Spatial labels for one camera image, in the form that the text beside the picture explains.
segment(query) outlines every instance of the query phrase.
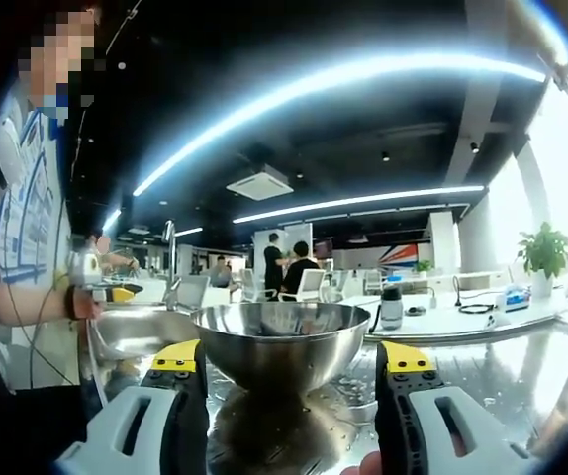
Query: stainless steel bowl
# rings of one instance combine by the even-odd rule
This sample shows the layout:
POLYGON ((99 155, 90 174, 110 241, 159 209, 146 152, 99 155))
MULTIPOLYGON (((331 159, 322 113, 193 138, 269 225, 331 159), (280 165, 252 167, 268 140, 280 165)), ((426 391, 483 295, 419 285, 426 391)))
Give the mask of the stainless steel bowl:
POLYGON ((193 315, 210 361, 244 389, 303 394, 350 363, 370 314, 321 303, 235 304, 193 315))

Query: poster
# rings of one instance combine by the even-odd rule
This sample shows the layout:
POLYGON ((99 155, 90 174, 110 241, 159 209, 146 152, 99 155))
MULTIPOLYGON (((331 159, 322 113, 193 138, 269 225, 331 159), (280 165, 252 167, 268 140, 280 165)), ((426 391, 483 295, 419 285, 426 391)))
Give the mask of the poster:
POLYGON ((379 257, 379 267, 392 269, 410 269, 416 266, 419 249, 416 244, 392 245, 379 257))
POLYGON ((10 186, 0 208, 0 267, 3 280, 37 279, 47 270, 53 193, 48 183, 45 152, 47 119, 30 114, 19 136, 22 178, 10 186))

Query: stainless steel sink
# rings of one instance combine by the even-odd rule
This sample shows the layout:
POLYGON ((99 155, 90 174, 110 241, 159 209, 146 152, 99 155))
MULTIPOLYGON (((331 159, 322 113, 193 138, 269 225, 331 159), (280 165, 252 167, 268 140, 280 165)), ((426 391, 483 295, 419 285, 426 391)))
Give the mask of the stainless steel sink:
POLYGON ((102 359, 155 355, 169 344, 198 338, 189 314, 162 305, 111 307, 94 327, 102 359))
POLYGON ((97 321, 81 325, 79 374, 89 416, 127 386, 140 384, 160 350, 198 338, 189 312, 162 304, 109 305, 97 321))

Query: ceiling light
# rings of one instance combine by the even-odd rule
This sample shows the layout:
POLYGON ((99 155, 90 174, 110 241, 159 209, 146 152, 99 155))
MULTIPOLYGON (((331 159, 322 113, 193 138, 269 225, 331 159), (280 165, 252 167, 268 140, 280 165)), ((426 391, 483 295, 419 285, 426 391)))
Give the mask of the ceiling light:
POLYGON ((175 233, 174 236, 176 238, 178 238, 179 236, 192 235, 194 233, 199 233, 202 230, 203 230, 202 228, 194 228, 193 230, 180 231, 178 233, 175 233))
POLYGON ((106 232, 107 230, 110 229, 111 226, 113 226, 115 224, 115 222, 117 221, 117 218, 119 218, 119 215, 122 214, 122 210, 115 210, 113 211, 110 216, 108 217, 108 219, 106 220, 106 222, 104 223, 104 226, 102 227, 102 232, 106 232))
POLYGON ((444 69, 506 73, 537 82, 543 82, 545 79, 545 74, 517 64, 496 61, 470 54, 452 53, 387 55, 354 61, 325 69, 276 89, 272 93, 256 99, 225 117, 165 160, 161 166, 137 187, 133 195, 139 196, 176 163, 199 148, 241 124, 253 120, 298 97, 391 72, 444 69))
POLYGON ((236 218, 235 224, 247 223, 249 221, 262 220, 264 218, 272 218, 274 216, 290 215, 292 213, 301 213, 303 211, 320 210, 323 208, 332 208, 335 206, 355 205, 359 203, 369 203, 372 201, 394 200, 397 198, 414 198, 419 196, 446 195, 452 193, 473 193, 483 191, 484 186, 455 186, 448 188, 432 188, 429 190, 413 190, 398 191, 395 193, 385 193, 383 195, 359 196, 357 198, 346 198, 343 200, 325 201, 324 203, 316 203, 314 205, 302 205, 293 208, 285 208, 283 210, 269 211, 258 215, 244 216, 236 218))

